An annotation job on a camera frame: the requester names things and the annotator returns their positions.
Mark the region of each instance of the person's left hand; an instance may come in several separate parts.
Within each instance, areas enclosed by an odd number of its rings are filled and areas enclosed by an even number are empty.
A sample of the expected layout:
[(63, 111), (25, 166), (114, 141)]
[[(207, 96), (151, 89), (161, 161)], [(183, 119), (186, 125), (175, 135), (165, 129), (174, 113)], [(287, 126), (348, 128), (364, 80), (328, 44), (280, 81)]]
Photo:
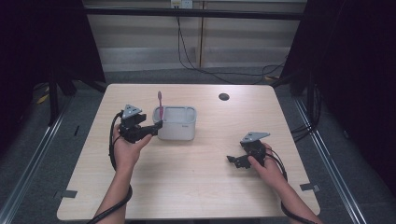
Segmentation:
[[(117, 124), (113, 129), (113, 141), (120, 136), (119, 127), (120, 125)], [(152, 135), (148, 134), (134, 144), (126, 141), (123, 137), (120, 137), (114, 144), (114, 157), (117, 164), (117, 171), (120, 169), (132, 171), (139, 160), (140, 151), (148, 144), (151, 137)]]

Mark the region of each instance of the hand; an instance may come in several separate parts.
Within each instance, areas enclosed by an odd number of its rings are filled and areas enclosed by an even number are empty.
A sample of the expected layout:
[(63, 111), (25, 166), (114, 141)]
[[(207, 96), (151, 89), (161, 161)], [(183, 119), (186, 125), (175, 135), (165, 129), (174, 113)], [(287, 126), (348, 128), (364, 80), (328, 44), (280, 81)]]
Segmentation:
[[(113, 141), (120, 137), (120, 125), (117, 124), (113, 129)], [(132, 144), (120, 137), (114, 144), (114, 157), (116, 159), (117, 171), (127, 169), (132, 171), (139, 160), (140, 151), (151, 140), (152, 135), (148, 134), (140, 141)]]
[[(262, 142), (262, 144), (265, 146), (266, 152), (270, 155), (273, 155), (272, 151), (270, 150), (271, 147), (264, 142)], [(265, 157), (264, 166), (261, 166), (259, 162), (256, 161), (256, 159), (254, 159), (252, 156), (249, 156), (247, 159), (254, 167), (254, 169), (259, 173), (260, 178), (264, 180), (264, 182), (271, 188), (276, 189), (277, 187), (279, 187), (279, 185), (287, 183), (282, 173), (280, 172), (276, 161), (271, 157)]]

